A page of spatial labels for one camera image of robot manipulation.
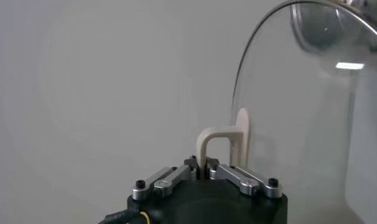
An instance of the clear plastic dome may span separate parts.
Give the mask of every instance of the clear plastic dome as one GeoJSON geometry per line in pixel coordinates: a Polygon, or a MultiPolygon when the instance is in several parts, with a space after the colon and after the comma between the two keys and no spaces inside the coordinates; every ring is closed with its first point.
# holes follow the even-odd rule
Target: clear plastic dome
{"type": "Polygon", "coordinates": [[[377,26],[344,5],[288,2],[254,31],[232,124],[250,113],[249,168],[277,177],[289,223],[377,223],[377,26]]]}

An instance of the white plastic part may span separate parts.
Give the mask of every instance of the white plastic part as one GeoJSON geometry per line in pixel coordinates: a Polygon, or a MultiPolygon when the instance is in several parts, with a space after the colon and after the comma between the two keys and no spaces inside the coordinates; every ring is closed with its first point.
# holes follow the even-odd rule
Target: white plastic part
{"type": "Polygon", "coordinates": [[[239,110],[235,126],[204,129],[196,142],[196,158],[200,169],[200,178],[205,178],[207,143],[213,138],[228,138],[232,146],[230,165],[246,167],[248,163],[249,131],[249,117],[245,108],[239,110]]]}

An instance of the yellow wire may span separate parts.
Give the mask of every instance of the yellow wire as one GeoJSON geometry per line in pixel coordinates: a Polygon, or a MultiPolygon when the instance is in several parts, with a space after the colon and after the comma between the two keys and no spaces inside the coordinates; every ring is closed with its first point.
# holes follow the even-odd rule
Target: yellow wire
{"type": "Polygon", "coordinates": [[[146,212],[140,212],[141,215],[143,215],[146,219],[146,224],[150,224],[150,218],[149,215],[146,212]]]}

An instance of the black screw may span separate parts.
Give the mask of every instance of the black screw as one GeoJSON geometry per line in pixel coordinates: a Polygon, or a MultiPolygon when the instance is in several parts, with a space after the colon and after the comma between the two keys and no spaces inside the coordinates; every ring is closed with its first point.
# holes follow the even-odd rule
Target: black screw
{"type": "Polygon", "coordinates": [[[136,187],[137,189],[144,189],[145,186],[146,186],[146,182],[145,182],[144,180],[137,180],[137,181],[135,182],[135,187],[136,187]]]}
{"type": "Polygon", "coordinates": [[[279,181],[276,178],[269,178],[268,185],[270,187],[278,187],[279,186],[279,181]]]}

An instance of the metal joint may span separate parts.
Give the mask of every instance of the metal joint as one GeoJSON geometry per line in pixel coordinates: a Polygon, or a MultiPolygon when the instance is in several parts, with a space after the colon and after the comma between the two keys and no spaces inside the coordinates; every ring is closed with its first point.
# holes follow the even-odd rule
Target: metal joint
{"type": "Polygon", "coordinates": [[[154,183],[155,189],[160,191],[161,197],[165,197],[170,195],[173,191],[173,188],[181,181],[181,180],[192,180],[193,178],[196,179],[196,175],[193,175],[191,172],[191,168],[188,165],[182,165],[173,171],[170,175],[162,180],[158,180],[154,183]]]}
{"type": "Polygon", "coordinates": [[[240,172],[240,173],[243,173],[247,177],[256,180],[259,183],[260,189],[265,192],[267,197],[270,197],[270,198],[280,198],[281,197],[282,188],[283,188],[282,185],[278,184],[278,183],[276,183],[276,185],[270,184],[271,178],[268,179],[268,178],[254,172],[252,170],[249,170],[249,169],[243,168],[243,167],[236,166],[234,169],[236,171],[240,172]]]}
{"type": "Polygon", "coordinates": [[[210,179],[227,179],[239,187],[241,193],[247,195],[254,195],[254,188],[259,186],[256,180],[247,178],[245,175],[224,164],[217,166],[216,170],[214,168],[210,169],[210,179]]]}
{"type": "Polygon", "coordinates": [[[145,180],[144,187],[138,187],[137,185],[133,186],[132,195],[134,200],[147,200],[150,196],[150,193],[153,190],[154,182],[159,179],[162,179],[172,173],[174,170],[170,167],[165,167],[155,173],[153,176],[145,180]]]}
{"type": "Polygon", "coordinates": [[[242,167],[231,168],[224,164],[213,167],[210,169],[210,179],[227,179],[239,187],[241,193],[247,195],[254,195],[258,188],[269,198],[280,198],[282,196],[282,186],[278,184],[276,179],[265,178],[242,167]]]}

